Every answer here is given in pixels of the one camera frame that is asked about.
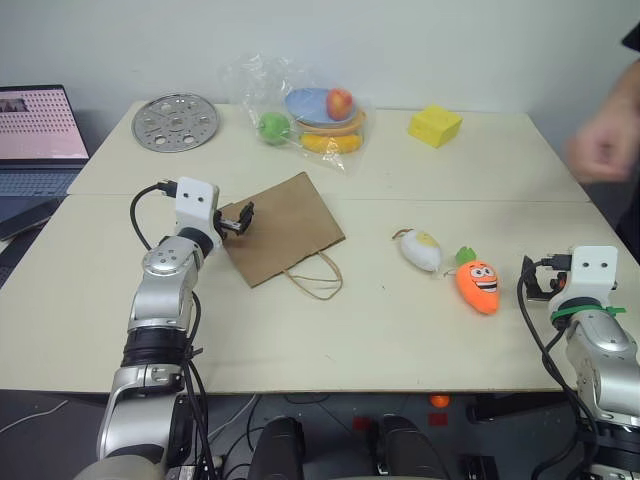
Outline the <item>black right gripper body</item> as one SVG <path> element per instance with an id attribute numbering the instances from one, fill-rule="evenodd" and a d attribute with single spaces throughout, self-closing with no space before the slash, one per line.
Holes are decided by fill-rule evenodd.
<path id="1" fill-rule="evenodd" d="M 539 261 L 540 267 L 546 267 L 556 273 L 555 277 L 549 280 L 549 289 L 543 290 L 539 284 L 536 284 L 536 299 L 549 301 L 553 296 L 557 295 L 564 289 L 569 272 L 569 256 L 568 255 L 551 255 L 542 258 Z"/>

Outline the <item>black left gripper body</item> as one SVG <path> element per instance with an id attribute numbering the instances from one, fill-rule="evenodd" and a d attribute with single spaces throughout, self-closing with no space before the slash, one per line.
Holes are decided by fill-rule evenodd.
<path id="1" fill-rule="evenodd" d="M 226 238 L 229 232 L 234 233 L 236 236 L 242 233 L 242 224 L 224 218 L 220 210 L 216 210 L 213 215 L 213 227 L 220 238 Z"/>

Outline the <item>person's bare hand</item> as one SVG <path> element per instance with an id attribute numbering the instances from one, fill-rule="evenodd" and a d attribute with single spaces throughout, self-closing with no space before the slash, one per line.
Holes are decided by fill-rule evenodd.
<path id="1" fill-rule="evenodd" d="M 568 165 L 580 183 L 623 182 L 639 153 L 639 116 L 602 110 L 572 137 Z"/>

